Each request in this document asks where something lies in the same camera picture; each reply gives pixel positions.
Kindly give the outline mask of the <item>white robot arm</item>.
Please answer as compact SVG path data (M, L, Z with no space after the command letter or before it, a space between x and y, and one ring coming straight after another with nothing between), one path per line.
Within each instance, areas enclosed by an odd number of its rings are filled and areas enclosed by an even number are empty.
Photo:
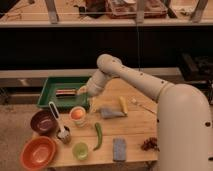
M213 115L199 89L129 68L102 54L97 70L78 92L97 96L115 77L157 103L158 171L213 171Z

